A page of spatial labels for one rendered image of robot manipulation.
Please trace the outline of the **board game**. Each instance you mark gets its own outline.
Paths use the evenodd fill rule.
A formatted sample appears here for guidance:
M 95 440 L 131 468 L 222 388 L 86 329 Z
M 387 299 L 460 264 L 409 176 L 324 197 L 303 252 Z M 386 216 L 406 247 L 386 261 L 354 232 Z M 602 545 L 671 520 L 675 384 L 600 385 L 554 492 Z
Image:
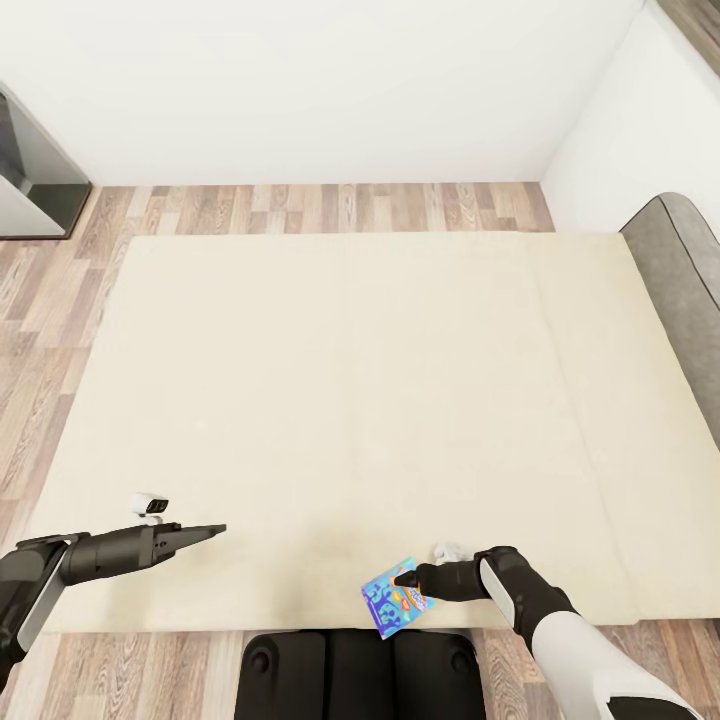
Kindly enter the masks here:
M 383 640 L 435 606 L 432 597 L 421 595 L 420 583 L 418 587 L 399 587 L 394 584 L 395 577 L 416 568 L 413 558 L 407 557 L 361 587 Z

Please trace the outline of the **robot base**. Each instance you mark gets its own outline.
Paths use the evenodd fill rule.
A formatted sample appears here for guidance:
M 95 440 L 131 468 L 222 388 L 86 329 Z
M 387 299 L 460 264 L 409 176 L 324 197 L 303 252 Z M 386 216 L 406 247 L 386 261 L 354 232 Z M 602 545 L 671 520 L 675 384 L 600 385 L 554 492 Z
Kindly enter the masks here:
M 487 720 L 471 628 L 250 630 L 234 720 Z

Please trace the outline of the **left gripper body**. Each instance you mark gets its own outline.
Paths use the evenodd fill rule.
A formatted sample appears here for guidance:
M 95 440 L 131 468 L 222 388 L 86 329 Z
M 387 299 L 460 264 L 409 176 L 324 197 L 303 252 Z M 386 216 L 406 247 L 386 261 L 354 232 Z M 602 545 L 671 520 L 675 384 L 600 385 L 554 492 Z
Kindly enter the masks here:
M 106 533 L 96 552 L 96 570 L 100 579 L 154 567 L 153 539 L 159 533 L 167 532 L 165 526 L 174 524 L 147 523 Z

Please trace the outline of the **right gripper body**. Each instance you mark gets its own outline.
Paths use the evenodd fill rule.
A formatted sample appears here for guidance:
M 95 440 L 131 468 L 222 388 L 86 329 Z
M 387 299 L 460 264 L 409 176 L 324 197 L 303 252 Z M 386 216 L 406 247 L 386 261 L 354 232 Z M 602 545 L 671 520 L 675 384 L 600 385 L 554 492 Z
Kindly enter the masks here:
M 444 601 L 471 601 L 463 591 L 459 581 L 461 561 L 431 565 L 419 565 L 420 592 L 423 597 L 443 599 Z

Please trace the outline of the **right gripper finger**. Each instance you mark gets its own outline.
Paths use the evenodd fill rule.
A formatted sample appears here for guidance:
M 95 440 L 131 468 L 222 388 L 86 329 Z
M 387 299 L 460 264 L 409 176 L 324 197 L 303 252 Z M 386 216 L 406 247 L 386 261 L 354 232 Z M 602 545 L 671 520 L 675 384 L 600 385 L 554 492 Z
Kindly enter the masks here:
M 394 584 L 399 587 L 418 587 L 419 567 L 415 570 L 406 571 L 399 577 L 395 577 Z

